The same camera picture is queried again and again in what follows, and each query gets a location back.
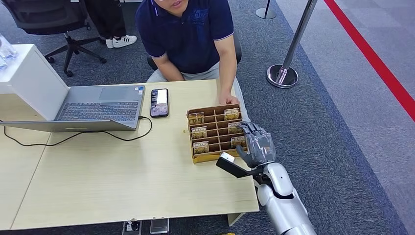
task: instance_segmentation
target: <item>laptop cable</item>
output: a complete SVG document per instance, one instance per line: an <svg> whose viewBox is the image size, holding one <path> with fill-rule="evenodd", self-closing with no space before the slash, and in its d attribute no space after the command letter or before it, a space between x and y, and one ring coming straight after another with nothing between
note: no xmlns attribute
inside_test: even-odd
<svg viewBox="0 0 415 235"><path fill-rule="evenodd" d="M6 133L6 127L5 127L5 126L4 126L3 128L4 128L4 135L5 135L6 137L8 137L9 139L14 140L16 143L20 144L21 146L24 146L24 147L32 147L32 146L46 146L46 147L52 147L52 146L56 146L56 145L58 145L58 144L61 144L61 143L65 142L65 141L68 141L68 140L70 140L70 139L74 138L75 136L79 136L79 135L84 134L84 133L105 133L105 134L108 134L108 135L110 135L110 136L112 136L112 137L114 137L114 138L117 138L117 139L121 140L121 141L135 141L135 140L138 140L138 139L143 138L144 136L146 136L148 133L150 133L151 129L153 128L153 122L152 122L152 121L151 121L151 119L149 119L148 117L139 116L139 117L138 117L138 119L147 119L147 120L149 120L149 121L150 121L150 129L149 129L149 130L148 130L148 131L147 131L144 135L142 135L142 136L138 136L138 137L135 137L135 138L132 138L132 139L123 139L123 138L118 137L118 136L116 136L116 135L114 135L114 134L112 134L112 133L109 133L109 132L107 132L107 131L83 131L83 132L76 133L75 135L70 136L70 137L68 137L68 138L66 138L66 139L64 139L64 140L62 140L62 141L59 141L59 142L57 142L57 143L54 143L54 144L45 144L45 143L24 144L24 143L20 143L17 139L15 139L15 138L13 138L13 137L9 136L9 135Z"/></svg>

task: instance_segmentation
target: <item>white sneaker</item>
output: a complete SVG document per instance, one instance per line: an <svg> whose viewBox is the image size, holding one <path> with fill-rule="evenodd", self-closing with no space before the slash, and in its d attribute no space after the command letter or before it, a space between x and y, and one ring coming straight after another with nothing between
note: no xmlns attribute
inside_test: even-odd
<svg viewBox="0 0 415 235"><path fill-rule="evenodd" d="M136 36L125 35L121 37L119 40L113 39L113 44L115 48L125 47L131 45L137 41Z"/></svg>
<svg viewBox="0 0 415 235"><path fill-rule="evenodd" d="M114 43L113 43L112 39L107 39L107 40L105 40L105 42L107 43L107 47L109 49L114 48Z"/></svg>

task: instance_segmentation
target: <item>cardboard organizer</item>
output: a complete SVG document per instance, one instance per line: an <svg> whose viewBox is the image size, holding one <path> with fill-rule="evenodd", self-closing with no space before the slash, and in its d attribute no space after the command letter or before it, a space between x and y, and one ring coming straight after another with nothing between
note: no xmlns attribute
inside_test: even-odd
<svg viewBox="0 0 415 235"><path fill-rule="evenodd" d="M225 115L224 115L225 109L233 109L233 108L239 108L239 104L192 109L187 112L187 126L189 129L189 137L190 137L190 142L191 142L191 153L192 153L192 159L193 159L194 164L217 160L219 159L222 152L227 152L234 157L239 157L238 153L236 152L236 148L235 147L231 148L231 138L237 137L237 136L244 136L244 133L228 134L228 124L232 122L242 121L240 108L239 108L238 119L225 121ZM205 113L205 123L190 125L189 119L188 119L189 114L201 113L201 112ZM192 134L191 134L191 129L194 127L201 127L201 126L207 127L207 137L193 139ZM194 154L193 144L196 142L203 142L203 141L209 142L209 152L201 153L201 154Z"/></svg>

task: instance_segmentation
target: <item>man's right hand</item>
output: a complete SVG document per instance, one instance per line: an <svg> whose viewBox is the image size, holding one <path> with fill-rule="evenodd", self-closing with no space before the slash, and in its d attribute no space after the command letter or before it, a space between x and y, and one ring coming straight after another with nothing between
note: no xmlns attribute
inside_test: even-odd
<svg viewBox="0 0 415 235"><path fill-rule="evenodd" d="M167 53L160 57L152 57L160 72L169 82L184 81L183 75L169 60Z"/></svg>
<svg viewBox="0 0 415 235"><path fill-rule="evenodd" d="M221 92L219 94L219 104L239 104L239 100L235 96L231 95L229 92Z"/></svg>

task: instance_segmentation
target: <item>floor socket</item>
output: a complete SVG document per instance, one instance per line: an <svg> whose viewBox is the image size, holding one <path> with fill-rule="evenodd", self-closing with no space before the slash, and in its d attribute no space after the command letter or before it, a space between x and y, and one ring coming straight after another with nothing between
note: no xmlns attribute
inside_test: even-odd
<svg viewBox="0 0 415 235"><path fill-rule="evenodd" d="M150 234L164 234L168 233L169 220L168 219L153 219L150 225Z"/></svg>
<svg viewBox="0 0 415 235"><path fill-rule="evenodd" d="M141 235L142 221L124 221L122 235Z"/></svg>

